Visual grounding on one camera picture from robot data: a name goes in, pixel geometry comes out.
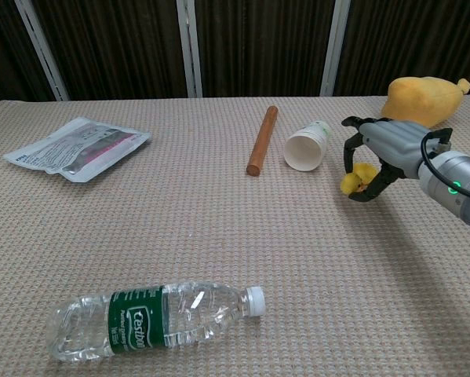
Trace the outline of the brown wooden stick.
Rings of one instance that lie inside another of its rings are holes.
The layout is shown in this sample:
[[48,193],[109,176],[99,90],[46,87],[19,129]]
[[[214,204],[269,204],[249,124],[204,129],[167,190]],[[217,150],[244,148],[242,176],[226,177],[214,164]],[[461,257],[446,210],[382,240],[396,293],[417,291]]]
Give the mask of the brown wooden stick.
[[257,177],[261,173],[277,116],[278,108],[274,105],[268,107],[246,167],[249,176]]

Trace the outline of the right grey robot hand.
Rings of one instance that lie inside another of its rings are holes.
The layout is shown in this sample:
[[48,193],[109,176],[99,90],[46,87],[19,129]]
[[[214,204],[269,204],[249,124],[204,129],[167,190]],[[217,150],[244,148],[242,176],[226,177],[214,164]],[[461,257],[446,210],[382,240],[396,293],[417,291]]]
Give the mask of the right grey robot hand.
[[381,163],[377,176],[364,186],[361,192],[348,196],[356,202],[365,203],[377,198],[390,184],[398,179],[417,179],[418,168],[423,159],[421,140],[428,129],[417,123],[388,118],[359,118],[349,116],[342,126],[356,129],[356,133],[344,143],[344,169],[353,172],[355,150],[366,146]]

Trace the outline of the yellow plush toy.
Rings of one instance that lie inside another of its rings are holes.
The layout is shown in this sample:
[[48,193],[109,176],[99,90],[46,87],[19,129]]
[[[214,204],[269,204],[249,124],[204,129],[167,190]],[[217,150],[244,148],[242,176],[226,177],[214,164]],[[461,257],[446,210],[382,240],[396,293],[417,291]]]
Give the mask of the yellow plush toy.
[[436,77],[402,77],[388,86],[381,109],[385,118],[412,121],[432,128],[451,117],[470,90],[467,79],[457,83]]

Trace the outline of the small yellow rubber duck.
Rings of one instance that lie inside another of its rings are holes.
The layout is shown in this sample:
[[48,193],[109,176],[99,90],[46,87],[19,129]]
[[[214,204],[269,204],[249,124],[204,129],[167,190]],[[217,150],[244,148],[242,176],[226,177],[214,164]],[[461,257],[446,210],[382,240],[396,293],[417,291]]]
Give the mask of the small yellow rubber duck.
[[352,172],[346,174],[340,184],[340,189],[343,194],[349,196],[355,192],[361,192],[364,189],[364,184],[362,178]]

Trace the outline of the white paper cup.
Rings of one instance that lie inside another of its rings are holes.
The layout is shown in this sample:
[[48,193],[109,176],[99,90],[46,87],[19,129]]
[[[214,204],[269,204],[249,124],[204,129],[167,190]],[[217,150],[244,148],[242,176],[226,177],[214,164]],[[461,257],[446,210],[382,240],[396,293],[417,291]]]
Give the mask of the white paper cup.
[[326,154],[330,126],[317,120],[292,134],[284,146],[284,160],[293,169],[309,172],[317,169]]

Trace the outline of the white printed foil packet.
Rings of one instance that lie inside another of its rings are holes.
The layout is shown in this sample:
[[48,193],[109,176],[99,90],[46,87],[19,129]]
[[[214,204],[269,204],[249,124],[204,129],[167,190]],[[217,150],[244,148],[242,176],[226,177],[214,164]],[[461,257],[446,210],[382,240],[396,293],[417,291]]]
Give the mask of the white printed foil packet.
[[19,167],[86,183],[150,140],[150,133],[78,117],[3,158]]

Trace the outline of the beige woven tablecloth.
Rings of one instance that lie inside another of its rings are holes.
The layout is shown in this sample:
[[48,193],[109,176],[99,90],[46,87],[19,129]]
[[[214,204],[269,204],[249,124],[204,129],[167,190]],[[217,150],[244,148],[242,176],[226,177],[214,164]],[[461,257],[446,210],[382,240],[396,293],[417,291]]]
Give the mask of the beige woven tablecloth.
[[[0,376],[470,376],[470,227],[399,180],[343,196],[350,116],[383,97],[0,101]],[[246,167],[268,107],[261,173]],[[152,135],[86,184],[3,156],[84,116]],[[309,123],[320,166],[284,160]],[[46,347],[57,303],[186,280],[261,286],[266,314],[174,350],[63,363]]]

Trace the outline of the clear green-label water bottle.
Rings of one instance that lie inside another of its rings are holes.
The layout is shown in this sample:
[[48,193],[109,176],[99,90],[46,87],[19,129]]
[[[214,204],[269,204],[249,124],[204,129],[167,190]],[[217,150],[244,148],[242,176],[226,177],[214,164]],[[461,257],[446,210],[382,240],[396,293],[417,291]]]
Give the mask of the clear green-label water bottle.
[[53,310],[47,347],[60,361],[91,361],[213,339],[237,320],[261,317],[262,287],[188,281],[73,298]]

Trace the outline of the white slotted metal rail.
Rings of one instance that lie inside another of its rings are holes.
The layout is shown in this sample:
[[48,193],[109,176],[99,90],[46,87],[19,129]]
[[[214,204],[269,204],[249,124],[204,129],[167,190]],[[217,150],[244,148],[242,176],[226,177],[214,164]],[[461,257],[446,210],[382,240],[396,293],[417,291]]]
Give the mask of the white slotted metal rail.
[[189,98],[203,98],[195,0],[176,0],[177,22]]
[[27,34],[34,47],[39,63],[45,73],[53,96],[57,101],[69,101],[67,87],[57,67],[49,43],[42,30],[37,13],[31,0],[14,0]]
[[351,0],[335,0],[319,95],[332,97],[341,59]]

